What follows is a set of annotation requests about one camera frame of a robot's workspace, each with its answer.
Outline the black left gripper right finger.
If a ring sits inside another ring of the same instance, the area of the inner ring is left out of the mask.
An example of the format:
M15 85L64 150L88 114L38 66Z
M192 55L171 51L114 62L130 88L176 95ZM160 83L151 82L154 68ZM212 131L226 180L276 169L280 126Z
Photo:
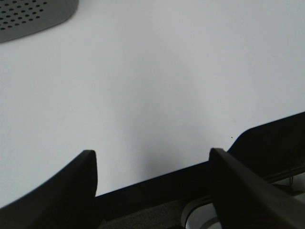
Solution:
M209 190L223 229L303 229L305 205L221 148L209 154Z

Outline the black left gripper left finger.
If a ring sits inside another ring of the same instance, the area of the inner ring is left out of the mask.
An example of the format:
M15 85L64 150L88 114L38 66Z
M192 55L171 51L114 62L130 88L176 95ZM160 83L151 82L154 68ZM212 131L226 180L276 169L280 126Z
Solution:
M84 150L45 183L0 209L2 229L92 229L96 153Z

